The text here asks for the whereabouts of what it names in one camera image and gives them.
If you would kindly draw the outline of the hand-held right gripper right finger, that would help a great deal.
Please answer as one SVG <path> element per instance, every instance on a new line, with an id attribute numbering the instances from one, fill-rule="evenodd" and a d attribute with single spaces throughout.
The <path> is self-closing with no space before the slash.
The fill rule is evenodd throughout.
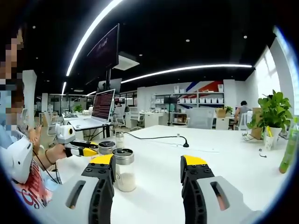
<path id="1" fill-rule="evenodd" d="M 251 210 L 243 194 L 222 176 L 215 176 L 207 162 L 182 155 L 182 198 L 187 224 L 254 224 L 262 212 Z"/>

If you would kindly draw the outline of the person's left hand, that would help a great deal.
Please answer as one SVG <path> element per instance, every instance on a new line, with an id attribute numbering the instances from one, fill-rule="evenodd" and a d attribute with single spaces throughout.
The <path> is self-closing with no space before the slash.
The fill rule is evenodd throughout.
<path id="1" fill-rule="evenodd" d="M 53 147 L 53 152 L 54 156 L 54 161 L 66 158 L 66 153 L 65 153 L 65 146 L 63 144 L 57 144 Z"/>

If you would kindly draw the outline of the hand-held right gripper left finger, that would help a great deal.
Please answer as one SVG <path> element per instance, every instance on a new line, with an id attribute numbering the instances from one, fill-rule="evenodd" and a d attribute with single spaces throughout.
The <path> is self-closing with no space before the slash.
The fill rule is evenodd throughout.
<path id="1" fill-rule="evenodd" d="M 50 224 L 109 224 L 114 196 L 116 161 L 113 154 L 98 156 L 53 194 Z"/>

